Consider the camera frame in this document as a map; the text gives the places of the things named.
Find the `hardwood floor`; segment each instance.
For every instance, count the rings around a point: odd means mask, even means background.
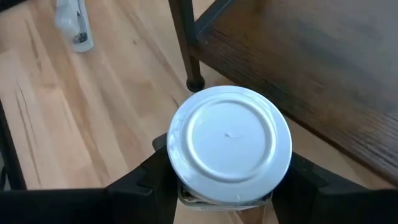
[[[211,1],[196,0],[198,17]],[[191,94],[167,0],[86,0],[95,48],[72,51],[55,28],[55,1],[0,14],[0,97],[28,188],[100,187],[153,152]],[[207,86],[232,84],[201,64]],[[369,188],[391,187],[289,121],[294,151]],[[272,207],[264,222],[276,223]],[[259,223],[260,209],[194,212],[176,223]]]

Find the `metal lid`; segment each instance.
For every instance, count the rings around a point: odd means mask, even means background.
[[[238,86],[200,91],[178,109],[167,150],[181,181],[216,204],[244,204],[271,192],[292,156],[287,123],[262,95]]]

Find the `jar lid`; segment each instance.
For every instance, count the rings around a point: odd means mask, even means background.
[[[279,110],[262,95],[217,86],[192,95],[167,134],[174,171],[192,192],[215,204],[245,204],[284,178],[292,140]]]

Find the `dark wood shelf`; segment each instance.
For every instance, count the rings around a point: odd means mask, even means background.
[[[189,51],[398,184],[397,8],[394,0],[231,1]]]

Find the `black frame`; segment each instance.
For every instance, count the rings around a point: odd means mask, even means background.
[[[152,145],[155,154],[103,189],[0,192],[0,223],[173,223],[178,179],[166,135]],[[397,201],[398,190],[368,190],[296,153],[272,198],[280,224],[398,223]]]
[[[12,6],[15,6],[23,1],[26,1],[26,0],[0,0],[0,11],[9,9]]]
[[[12,141],[4,108],[0,100],[0,152],[4,161],[6,175],[12,190],[26,190],[26,183],[19,164],[17,152]]]

